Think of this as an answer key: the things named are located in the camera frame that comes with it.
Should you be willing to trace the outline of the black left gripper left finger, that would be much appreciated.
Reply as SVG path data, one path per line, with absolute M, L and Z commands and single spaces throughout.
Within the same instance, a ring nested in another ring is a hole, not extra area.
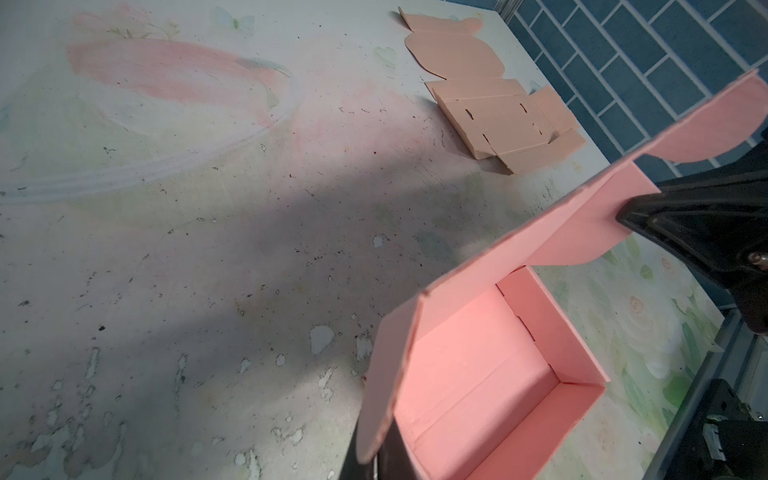
M 353 429 L 349 448 L 347 450 L 339 480 L 377 480 L 378 479 L 378 454 L 375 454 L 367 463 L 359 463 L 356 454 L 357 428 Z

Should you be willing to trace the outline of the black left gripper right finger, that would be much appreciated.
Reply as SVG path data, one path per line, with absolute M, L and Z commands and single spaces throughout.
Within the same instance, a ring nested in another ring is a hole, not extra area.
M 376 454 L 376 478 L 378 480 L 419 480 L 421 478 L 395 420 L 392 421 Z

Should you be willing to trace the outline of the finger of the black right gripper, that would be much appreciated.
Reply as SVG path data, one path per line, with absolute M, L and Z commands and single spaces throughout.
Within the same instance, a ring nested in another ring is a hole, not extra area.
M 749 260 L 767 252 L 765 152 L 659 189 L 629 200 L 617 222 L 733 294 L 767 292 L 767 269 Z

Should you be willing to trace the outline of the pink cardboard box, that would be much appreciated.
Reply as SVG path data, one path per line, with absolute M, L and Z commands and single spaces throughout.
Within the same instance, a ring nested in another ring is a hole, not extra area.
M 723 316 L 616 221 L 656 185 L 630 154 L 381 322 L 356 454 L 393 420 L 420 479 L 639 478 Z

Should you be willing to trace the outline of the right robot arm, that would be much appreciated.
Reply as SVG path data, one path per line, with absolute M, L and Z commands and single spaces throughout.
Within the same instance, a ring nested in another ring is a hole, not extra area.
M 631 199 L 619 224 L 727 290 L 749 329 L 767 333 L 767 153 L 665 181 Z M 767 424 L 748 418 L 722 379 L 707 386 L 679 436 L 668 479 L 764 479 Z

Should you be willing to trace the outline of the tan flat cardboard box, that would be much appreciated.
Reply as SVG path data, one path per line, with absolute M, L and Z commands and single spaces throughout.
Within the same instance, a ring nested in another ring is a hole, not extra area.
M 477 160 L 498 158 L 512 174 L 566 160 L 586 145 L 579 123 L 555 89 L 528 93 L 476 34 L 483 22 L 400 13 L 407 49 L 438 81 L 430 94 Z

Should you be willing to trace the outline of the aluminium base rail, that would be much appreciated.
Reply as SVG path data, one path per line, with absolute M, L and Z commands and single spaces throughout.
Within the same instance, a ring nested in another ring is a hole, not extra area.
M 767 477 L 767 338 L 727 312 L 646 479 Z

